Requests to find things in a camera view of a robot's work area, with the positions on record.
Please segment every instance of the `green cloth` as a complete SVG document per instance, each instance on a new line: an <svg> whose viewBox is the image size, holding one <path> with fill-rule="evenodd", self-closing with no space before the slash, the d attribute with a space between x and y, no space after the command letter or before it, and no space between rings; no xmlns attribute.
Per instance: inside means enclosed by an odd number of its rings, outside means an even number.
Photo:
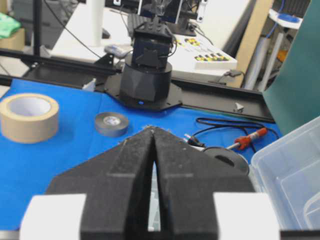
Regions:
<svg viewBox="0 0 320 240"><path fill-rule="evenodd" d="M320 116L320 0L313 0L275 82L263 93L283 135Z"/></svg>
<svg viewBox="0 0 320 240"><path fill-rule="evenodd" d="M20 22L0 12L0 39L11 37L20 27Z"/></svg>

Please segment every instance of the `blue cloth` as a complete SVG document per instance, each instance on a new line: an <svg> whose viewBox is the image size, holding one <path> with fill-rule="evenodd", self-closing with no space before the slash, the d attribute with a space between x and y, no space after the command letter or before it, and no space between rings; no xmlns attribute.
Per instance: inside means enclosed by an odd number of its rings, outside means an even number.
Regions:
<svg viewBox="0 0 320 240"><path fill-rule="evenodd" d="M19 228L33 195L43 194L54 176L109 150L147 125L161 127L183 138L208 126L195 123L198 117L224 118L223 115L176 107L163 112L129 109L106 94L15 79L4 97L21 93L44 94L60 106L59 130L56 136L36 144L19 144L0 135L0 230ZM95 116L116 112L128 117L126 135L116 138L97 133ZM265 124L279 133L275 124ZM227 147L243 136L239 129L217 129L200 134L207 146ZM272 133L255 143L257 150L275 140ZM242 152L251 160L253 151Z"/></svg>

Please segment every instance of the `masking tape roll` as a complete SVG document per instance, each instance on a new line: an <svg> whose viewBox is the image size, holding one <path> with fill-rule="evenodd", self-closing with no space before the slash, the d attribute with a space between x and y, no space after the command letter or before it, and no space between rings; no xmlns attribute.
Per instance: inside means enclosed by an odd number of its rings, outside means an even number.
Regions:
<svg viewBox="0 0 320 240"><path fill-rule="evenodd" d="M1 133L22 144L34 144L58 131L59 104L51 97L23 93L0 102Z"/></svg>

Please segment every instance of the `blue cable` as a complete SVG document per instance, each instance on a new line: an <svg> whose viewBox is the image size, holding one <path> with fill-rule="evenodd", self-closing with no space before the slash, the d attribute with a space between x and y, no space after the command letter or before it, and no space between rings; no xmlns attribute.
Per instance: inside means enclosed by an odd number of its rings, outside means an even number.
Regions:
<svg viewBox="0 0 320 240"><path fill-rule="evenodd" d="M278 15L282 12L282 10L284 9L284 7L285 7L285 0L282 0L281 7L280 7L280 9L279 9L279 11L278 11ZM270 36L274 33L274 31L275 31L275 29L276 29L277 26L278 26L278 23L276 22L276 23L274 24L274 26L272 27L271 31L267 34L267 36L266 36L267 39L270 38Z"/></svg>

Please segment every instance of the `orange screwdriver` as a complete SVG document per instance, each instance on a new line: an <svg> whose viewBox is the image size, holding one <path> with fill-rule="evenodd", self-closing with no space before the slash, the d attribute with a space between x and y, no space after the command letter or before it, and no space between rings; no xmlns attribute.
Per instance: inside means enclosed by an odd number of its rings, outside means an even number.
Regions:
<svg viewBox="0 0 320 240"><path fill-rule="evenodd" d="M255 131L255 132L249 134L248 136L238 137L234 141L235 143L233 145L227 147L226 149L232 150L232 149L238 148L238 150L244 150L254 140L257 140L258 138L265 136L267 133L268 133L268 130L265 127L261 128L258 131Z"/></svg>

